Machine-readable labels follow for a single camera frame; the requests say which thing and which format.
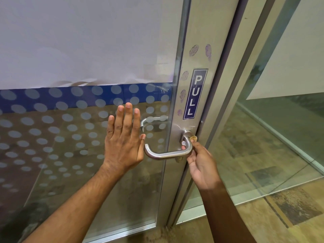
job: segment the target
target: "left hand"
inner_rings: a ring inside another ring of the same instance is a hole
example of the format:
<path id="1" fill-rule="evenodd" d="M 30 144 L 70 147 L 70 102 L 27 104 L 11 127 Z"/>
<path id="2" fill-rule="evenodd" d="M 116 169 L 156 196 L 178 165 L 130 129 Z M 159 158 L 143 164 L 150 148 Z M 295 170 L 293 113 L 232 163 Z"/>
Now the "left hand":
<path id="1" fill-rule="evenodd" d="M 124 175 L 144 158 L 145 134 L 140 134 L 141 115 L 135 108 L 132 123 L 133 106 L 127 102 L 124 118 L 124 106 L 117 109 L 116 120 L 113 115 L 108 118 L 107 136 L 105 138 L 105 160 L 103 168 L 109 168 L 118 175 Z"/>

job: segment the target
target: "forearm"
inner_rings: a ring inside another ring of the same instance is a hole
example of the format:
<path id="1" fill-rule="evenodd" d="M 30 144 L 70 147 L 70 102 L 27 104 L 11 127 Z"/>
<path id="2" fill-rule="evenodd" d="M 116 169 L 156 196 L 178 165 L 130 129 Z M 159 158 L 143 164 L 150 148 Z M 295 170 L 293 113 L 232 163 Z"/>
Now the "forearm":
<path id="1" fill-rule="evenodd" d="M 24 242 L 82 242 L 94 217 L 120 177 L 121 174 L 101 167 Z"/>
<path id="2" fill-rule="evenodd" d="M 256 243 L 249 232 L 224 183 L 219 179 L 212 190 L 200 191 L 214 242 Z"/>

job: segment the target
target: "hand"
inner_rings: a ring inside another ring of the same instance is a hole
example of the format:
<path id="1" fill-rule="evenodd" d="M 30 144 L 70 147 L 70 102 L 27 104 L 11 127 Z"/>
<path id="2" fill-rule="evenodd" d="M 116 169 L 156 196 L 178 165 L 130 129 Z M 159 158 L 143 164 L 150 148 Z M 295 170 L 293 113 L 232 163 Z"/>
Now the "hand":
<path id="1" fill-rule="evenodd" d="M 113 115 L 108 118 L 107 135 L 105 138 L 105 160 L 103 168 L 108 168 L 116 175 L 124 175 L 129 169 L 135 167 L 144 158 L 145 134 L 140 134 L 141 115 L 135 108 L 132 123 L 133 106 L 126 103 L 118 106 L 116 120 Z"/>
<path id="2" fill-rule="evenodd" d="M 211 153 L 199 142 L 193 140 L 191 142 L 193 151 L 190 156 L 187 157 L 187 162 L 189 164 L 192 179 L 199 190 L 214 189 L 217 184 L 221 182 L 216 162 Z"/>

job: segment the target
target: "blue sign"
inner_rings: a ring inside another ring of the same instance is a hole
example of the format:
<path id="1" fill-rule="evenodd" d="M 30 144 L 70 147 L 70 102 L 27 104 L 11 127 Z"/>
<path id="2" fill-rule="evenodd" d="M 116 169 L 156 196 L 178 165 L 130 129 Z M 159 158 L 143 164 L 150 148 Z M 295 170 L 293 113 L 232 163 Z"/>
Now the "blue sign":
<path id="1" fill-rule="evenodd" d="M 193 69 L 183 119 L 195 118 L 208 69 Z"/>

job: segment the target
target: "fingerprint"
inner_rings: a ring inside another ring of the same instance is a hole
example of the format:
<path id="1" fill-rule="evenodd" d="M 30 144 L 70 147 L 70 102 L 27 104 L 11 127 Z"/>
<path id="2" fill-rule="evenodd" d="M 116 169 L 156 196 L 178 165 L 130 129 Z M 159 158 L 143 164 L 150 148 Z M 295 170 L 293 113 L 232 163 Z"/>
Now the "fingerprint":
<path id="1" fill-rule="evenodd" d="M 182 90 L 180 93 L 180 102 L 182 103 L 184 98 L 186 97 L 186 90 Z"/>
<path id="2" fill-rule="evenodd" d="M 206 56 L 208 57 L 208 60 L 210 61 L 212 58 L 212 46 L 210 46 L 210 44 L 206 45 Z"/>
<path id="3" fill-rule="evenodd" d="M 188 72 L 188 71 L 185 71 L 185 72 L 182 74 L 182 76 L 181 76 L 181 80 L 183 80 L 183 81 L 187 80 L 188 75 L 189 75 L 189 72 Z"/>
<path id="4" fill-rule="evenodd" d="M 193 46 L 189 51 L 189 56 L 194 56 L 195 53 L 197 53 L 198 49 L 199 49 L 199 45 Z"/>

